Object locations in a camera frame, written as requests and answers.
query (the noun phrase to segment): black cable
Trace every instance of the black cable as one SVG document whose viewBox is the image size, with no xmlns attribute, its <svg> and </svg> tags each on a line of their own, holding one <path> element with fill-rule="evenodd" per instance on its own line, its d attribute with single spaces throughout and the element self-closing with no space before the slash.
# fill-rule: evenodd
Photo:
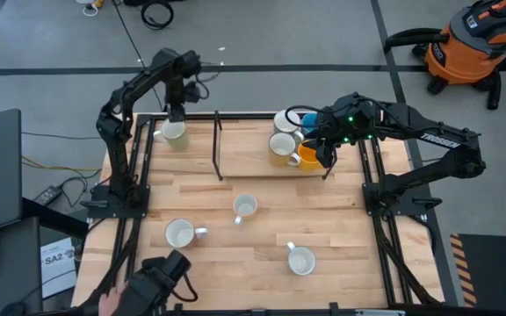
<svg viewBox="0 0 506 316">
<path fill-rule="evenodd" d="M 63 196 L 68 200 L 69 207 L 74 208 L 77 205 L 77 203 L 79 202 L 79 200 L 81 199 L 81 197 L 83 196 L 84 192 L 87 191 L 87 183 L 85 183 L 80 178 L 75 178 L 75 179 L 72 179 L 72 180 L 79 180 L 83 184 L 83 189 L 82 189 L 81 193 L 79 193 L 79 196 L 77 197 L 77 200 L 74 203 L 71 203 L 71 199 L 69 199 L 69 196 L 66 193 L 66 191 L 64 189 L 62 189 L 61 192 L 63 193 Z"/>
<path fill-rule="evenodd" d="M 55 280 L 55 279 L 57 279 L 58 277 L 63 277 L 63 276 L 65 276 L 65 275 L 67 275 L 68 273 L 71 273 L 71 272 L 76 272 L 76 270 L 75 270 L 75 269 L 71 269 L 71 270 L 70 270 L 70 271 L 68 271 L 68 272 L 64 272 L 64 273 L 62 273 L 62 274 L 60 274 L 60 275 L 54 276 L 54 277 L 52 277 L 52 278 L 50 278 L 50 279 L 46 280 L 46 281 L 45 281 L 44 283 L 42 283 L 41 285 L 37 286 L 34 290 L 32 290 L 32 291 L 28 292 L 28 294 L 26 294 L 26 295 L 23 297 L 23 299 L 21 299 L 20 301 L 21 301 L 21 302 L 24 302 L 26 298 L 28 298 L 31 294 L 33 294 L 34 292 L 36 292 L 39 288 L 41 288 L 42 286 L 44 286 L 44 284 L 47 284 L 47 283 L 48 283 L 48 282 L 50 282 L 50 281 L 54 281 L 54 280 Z"/>
<path fill-rule="evenodd" d="M 99 182 L 99 183 L 95 184 L 95 186 L 93 187 L 93 189 L 91 189 L 91 193 L 93 193 L 93 190 L 94 190 L 95 188 L 97 188 L 99 185 L 101 185 L 101 184 L 103 184 L 103 183 L 105 183 L 105 182 L 107 182 L 107 181 L 109 181 L 109 180 L 111 180 L 111 176 L 108 176 L 105 180 L 103 180 L 103 181 L 101 181 L 101 182 Z"/>
<path fill-rule="evenodd" d="M 82 175 L 79 171 L 77 171 L 75 169 L 51 169 L 51 168 L 45 168 L 45 167 L 35 166 L 35 165 L 32 165 L 32 164 L 27 163 L 27 162 L 21 162 L 21 164 L 23 164 L 25 166 L 28 166 L 28 167 L 31 167 L 31 168 L 34 168 L 34 169 L 44 169 L 44 170 L 53 170 L 53 171 L 73 171 L 73 172 L 77 173 L 80 177 L 86 177 L 86 176 Z"/>
<path fill-rule="evenodd" d="M 104 222 L 105 219 L 100 219 L 98 220 L 93 226 L 89 227 L 89 229 L 87 230 L 87 233 L 86 235 L 89 235 L 89 232 L 93 230 L 93 228 L 97 227 L 99 224 L 101 224 L 102 222 Z"/>
<path fill-rule="evenodd" d="M 44 133 L 30 133 L 30 132 L 21 132 L 25 135 L 31 136 L 41 136 L 41 137 L 54 137 L 65 140 L 101 140 L 100 137 L 70 137 L 70 136 L 61 136 L 61 135 L 53 135 L 53 134 L 44 134 Z"/>
<path fill-rule="evenodd" d="M 136 44 L 134 44 L 134 40 L 132 39 L 132 35 L 130 35 L 130 32 L 128 31 L 127 24 L 124 22 L 124 19 L 122 18 L 122 14 L 120 14 L 120 10 L 119 10 L 120 4 L 117 4 L 115 1 L 113 1 L 113 4 L 114 4 L 114 9 L 116 10 L 116 13 L 119 16 L 120 23 L 122 24 L 122 27 L 124 28 L 124 32 L 126 32 L 126 35 L 128 36 L 130 43 L 132 44 L 132 48 L 134 49 L 134 51 L 138 55 L 138 59 L 140 61 L 141 67 L 144 70 L 146 70 L 147 67 L 146 67 L 146 64 L 144 63 L 144 60 L 141 58 L 140 51 L 138 50 L 138 47 L 136 47 Z M 157 99 L 157 103 L 159 104 L 159 108 L 162 109 L 163 104 L 162 104 L 161 99 L 159 98 L 159 95 L 157 95 L 157 91 L 155 90 L 155 87 L 152 87 L 151 89 L 154 91 L 154 95 L 155 95 L 155 98 Z"/>
<path fill-rule="evenodd" d="M 443 159 L 443 158 L 442 157 L 441 158 L 431 158 L 431 159 L 421 160 L 421 162 L 438 162 L 441 159 Z"/>
<path fill-rule="evenodd" d="M 202 88 L 206 91 L 206 95 L 204 97 L 202 97 L 200 94 L 199 94 L 199 98 L 201 100 L 206 100 L 210 97 L 210 90 L 208 89 L 208 87 L 206 87 L 206 85 L 199 79 L 199 75 L 195 75 L 194 76 L 197 83 L 200 84 L 202 86 Z"/>
<path fill-rule="evenodd" d="M 184 273 L 183 277 L 184 277 L 184 282 L 186 283 L 186 286 L 189 288 L 189 291 L 192 294 L 192 298 L 181 298 L 181 296 L 179 296 L 175 291 L 172 291 L 171 293 L 173 294 L 174 297 L 178 298 L 182 302 L 186 302 L 186 303 L 196 302 L 199 299 L 199 294 L 197 294 L 197 292 L 192 287 L 191 280 L 189 280 L 189 276 L 187 276 L 187 274 Z"/>
<path fill-rule="evenodd" d="M 369 97 L 362 97 L 363 100 L 366 100 L 366 101 L 370 101 L 372 102 L 373 104 L 375 104 L 376 106 L 378 106 L 382 111 L 384 111 L 385 113 L 388 114 L 388 117 L 393 119 L 395 121 L 395 123 L 398 124 L 398 126 L 400 127 L 400 129 L 403 131 L 403 132 L 406 132 L 406 133 L 409 133 L 409 130 L 408 128 L 403 125 L 399 119 L 397 119 L 395 117 L 395 115 L 393 115 L 393 113 L 391 111 L 389 111 L 387 109 L 387 106 L 383 103 L 381 103 L 380 101 L 377 101 L 377 100 L 374 100 L 373 98 L 369 98 Z"/>
<path fill-rule="evenodd" d="M 289 117 L 288 117 L 288 113 L 292 110 L 309 110 L 309 111 L 316 111 L 318 113 L 332 113 L 333 111 L 323 111 L 322 109 L 317 109 L 317 108 L 314 108 L 313 106 L 309 106 L 309 105 L 293 105 L 291 107 L 289 107 L 288 109 L 286 109 L 285 111 L 285 118 L 286 120 L 288 121 L 288 123 L 294 125 L 294 126 L 297 126 L 297 127 L 305 127 L 305 128 L 316 128 L 316 127 L 321 127 L 321 126 L 326 126 L 327 124 L 316 124 L 316 125 L 302 125 L 302 124 L 298 124 L 296 122 L 293 122 Z"/>
<path fill-rule="evenodd" d="M 150 6 L 152 6 L 154 4 L 159 4 L 163 8 L 167 9 L 167 11 L 169 12 L 169 18 L 167 19 L 167 22 L 159 23 L 159 22 L 156 22 L 154 20 L 154 18 L 152 18 L 150 16 L 146 16 L 146 11 L 149 9 Z M 171 24 L 171 22 L 173 22 L 173 18 L 175 17 L 175 12 L 173 11 L 173 8 L 171 7 L 171 5 L 167 1 L 151 0 L 151 1 L 146 2 L 144 5 L 142 5 L 140 16 L 141 16 L 141 20 L 144 22 L 144 25 L 148 29 L 162 30 L 165 27 L 169 26 Z"/>
<path fill-rule="evenodd" d="M 74 208 L 77 205 L 77 203 L 79 203 L 79 201 L 81 200 L 81 197 L 83 196 L 83 194 L 85 192 L 87 192 L 87 189 L 89 189 L 89 184 L 87 183 L 87 179 L 91 179 L 92 177 L 96 176 L 99 172 L 101 172 L 101 170 L 96 171 L 94 174 L 92 174 L 90 176 L 84 176 L 81 173 L 77 172 L 77 174 L 79 176 L 73 176 L 73 177 L 71 177 L 69 179 L 66 179 L 64 182 L 62 182 L 58 186 L 58 188 L 61 189 L 61 191 L 63 193 L 63 196 L 68 200 L 69 207 Z M 79 181 L 83 185 L 83 189 L 82 189 L 81 193 L 79 193 L 79 196 L 77 197 L 77 200 L 74 203 L 71 203 L 71 199 L 69 198 L 68 194 L 66 193 L 66 191 L 63 188 L 64 185 L 66 185 L 66 183 L 69 183 L 71 181 Z"/>
<path fill-rule="evenodd" d="M 220 74 L 221 74 L 221 72 L 219 71 L 219 72 L 207 77 L 207 79 L 200 79 L 200 81 L 203 83 L 211 82 L 212 80 L 216 79 Z"/>
</svg>

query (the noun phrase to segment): orange shop vacuum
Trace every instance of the orange shop vacuum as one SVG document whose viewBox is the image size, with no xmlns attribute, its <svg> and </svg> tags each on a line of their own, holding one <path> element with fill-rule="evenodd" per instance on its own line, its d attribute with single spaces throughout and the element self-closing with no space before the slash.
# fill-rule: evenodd
<svg viewBox="0 0 506 316">
<path fill-rule="evenodd" d="M 449 84 L 472 84 L 489 91 L 488 109 L 501 97 L 499 71 L 506 66 L 506 0 L 478 1 L 458 12 L 443 29 L 416 28 L 386 39 L 391 47 L 415 45 L 433 75 L 427 90 L 436 95 Z"/>
</svg>

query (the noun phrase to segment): butcher block tabletop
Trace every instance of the butcher block tabletop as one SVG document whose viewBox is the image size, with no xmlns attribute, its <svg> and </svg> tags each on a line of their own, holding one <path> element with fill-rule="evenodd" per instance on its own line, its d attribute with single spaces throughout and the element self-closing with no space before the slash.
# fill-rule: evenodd
<svg viewBox="0 0 506 316">
<path fill-rule="evenodd" d="M 262 159 L 268 159 L 272 121 L 223 119 L 221 123 L 223 181 L 212 162 L 212 120 L 186 121 L 190 145 L 184 152 L 155 140 L 148 174 L 151 196 L 148 216 L 141 223 L 136 269 L 146 258 L 167 256 L 172 248 L 165 240 L 165 227 L 173 219 L 188 219 L 195 227 L 208 228 L 208 235 L 194 248 L 181 250 L 192 263 L 189 277 L 199 294 L 197 302 L 184 303 L 185 310 L 324 309 L 329 302 L 337 302 L 340 308 L 386 307 L 372 220 L 365 213 L 361 191 L 364 174 L 358 148 L 338 148 L 338 162 L 327 180 L 321 173 L 298 175 L 288 166 L 274 176 Z M 141 137 L 137 173 L 147 130 L 144 127 Z M 410 170 L 402 141 L 385 140 L 380 147 L 387 173 Z M 132 148 L 132 140 L 126 148 Z M 106 156 L 101 177 L 109 175 Z M 258 209 L 253 219 L 238 226 L 232 203 L 240 193 L 253 194 Z M 426 228 L 405 217 L 396 220 L 406 264 L 429 293 L 442 300 Z M 87 237 L 73 305 L 81 304 L 108 270 L 117 224 L 117 219 L 107 219 Z M 130 227 L 128 220 L 126 236 Z M 289 270 L 288 241 L 315 253 L 311 275 L 296 276 Z M 401 302 L 397 273 L 392 277 Z M 176 292 L 192 296 L 184 282 L 179 282 Z M 168 309 L 175 303 L 181 302 L 171 296 Z"/>
</svg>

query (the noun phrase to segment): paper sign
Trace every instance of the paper sign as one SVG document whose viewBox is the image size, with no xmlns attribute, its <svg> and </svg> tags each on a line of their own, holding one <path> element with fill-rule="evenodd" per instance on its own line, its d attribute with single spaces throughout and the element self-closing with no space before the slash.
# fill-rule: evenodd
<svg viewBox="0 0 506 316">
<path fill-rule="evenodd" d="M 44 284 L 42 285 L 42 298 L 48 298 L 76 286 L 77 273 L 71 238 L 41 247 L 40 258 L 42 283 Z"/>
</svg>

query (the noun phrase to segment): black robotic arm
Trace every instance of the black robotic arm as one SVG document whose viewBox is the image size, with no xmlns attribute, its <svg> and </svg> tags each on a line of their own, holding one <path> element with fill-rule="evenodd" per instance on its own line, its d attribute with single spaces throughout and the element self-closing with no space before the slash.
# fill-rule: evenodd
<svg viewBox="0 0 506 316">
<path fill-rule="evenodd" d="M 194 51 L 177 54 L 164 48 L 152 60 L 148 69 L 116 89 L 110 100 L 101 108 L 97 130 L 106 143 L 111 161 L 112 175 L 109 186 L 97 187 L 93 200 L 83 205 L 90 208 L 94 218 L 137 218 L 146 213 L 148 193 L 130 175 L 126 143 L 132 137 L 133 108 L 135 102 L 159 82 L 165 84 L 165 103 L 171 122 L 184 120 L 185 102 L 200 99 L 196 82 L 184 84 L 184 79 L 201 71 L 200 58 Z"/>
<path fill-rule="evenodd" d="M 320 109 L 315 126 L 307 138 L 314 138 L 309 146 L 316 150 L 316 157 L 325 168 L 331 167 L 336 159 L 335 147 L 345 143 L 355 145 L 358 140 L 373 137 L 419 139 L 449 149 L 438 162 L 399 176 L 385 175 L 377 185 L 368 187 L 373 195 L 370 202 L 385 207 L 396 204 L 408 189 L 448 176 L 475 177 L 485 169 L 478 133 L 424 118 L 407 104 L 380 102 L 355 92 Z"/>
</svg>

